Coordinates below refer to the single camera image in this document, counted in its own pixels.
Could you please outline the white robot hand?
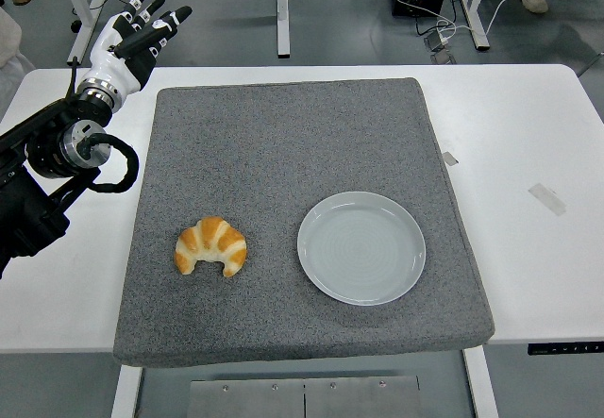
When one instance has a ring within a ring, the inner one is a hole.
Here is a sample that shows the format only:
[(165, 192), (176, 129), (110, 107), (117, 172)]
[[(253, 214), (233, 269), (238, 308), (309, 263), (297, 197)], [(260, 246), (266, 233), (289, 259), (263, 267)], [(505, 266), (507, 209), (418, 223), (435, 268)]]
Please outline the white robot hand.
[(129, 0), (121, 12), (111, 16), (91, 50), (92, 68), (84, 80), (108, 83), (125, 98), (144, 88), (157, 64), (160, 51), (193, 13), (189, 6), (154, 14), (165, 0)]

